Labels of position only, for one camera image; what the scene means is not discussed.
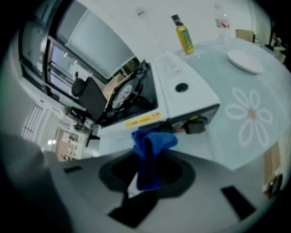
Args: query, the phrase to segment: white wall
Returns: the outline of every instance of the white wall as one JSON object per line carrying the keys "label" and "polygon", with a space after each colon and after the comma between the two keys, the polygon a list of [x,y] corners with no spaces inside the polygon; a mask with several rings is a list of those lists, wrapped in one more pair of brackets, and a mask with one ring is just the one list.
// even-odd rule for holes
{"label": "white wall", "polygon": [[34,105],[11,72],[5,56],[0,67],[0,133],[20,136]]}
{"label": "white wall", "polygon": [[81,18],[67,45],[108,78],[134,57],[120,37],[90,10]]}
{"label": "white wall", "polygon": [[[193,43],[218,37],[214,3],[229,16],[231,36],[236,29],[254,30],[250,0],[78,0],[99,16],[128,45],[139,60],[151,60],[181,48],[171,16],[178,14]],[[144,9],[138,16],[137,7]]]}
{"label": "white wall", "polygon": [[269,44],[271,35],[271,18],[268,13],[255,1],[252,1],[255,18],[255,34],[263,45]]}

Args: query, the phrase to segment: white flower design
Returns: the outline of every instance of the white flower design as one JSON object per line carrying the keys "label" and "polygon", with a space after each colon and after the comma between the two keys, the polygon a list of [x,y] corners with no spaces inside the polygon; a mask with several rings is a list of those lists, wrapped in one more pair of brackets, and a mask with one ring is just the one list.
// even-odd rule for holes
{"label": "white flower design", "polygon": [[232,88],[232,94],[241,105],[229,104],[226,106],[225,112],[231,119],[245,119],[238,132],[240,144],[244,147],[248,146],[255,131],[259,143],[262,147],[266,147],[269,143],[269,135],[263,123],[271,124],[273,121],[272,114],[265,108],[258,109],[260,105],[260,96],[256,91],[250,91],[250,100],[248,100],[244,92],[237,87]]}

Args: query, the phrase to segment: blue towel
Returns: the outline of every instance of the blue towel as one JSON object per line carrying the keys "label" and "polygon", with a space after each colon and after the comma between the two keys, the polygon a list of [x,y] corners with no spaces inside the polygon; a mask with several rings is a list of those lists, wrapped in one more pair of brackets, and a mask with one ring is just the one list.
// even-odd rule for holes
{"label": "blue towel", "polygon": [[133,152],[139,157],[137,189],[151,191],[161,187],[156,177],[155,167],[162,149],[169,149],[177,144],[178,139],[172,133],[138,130],[132,133],[135,141]]}

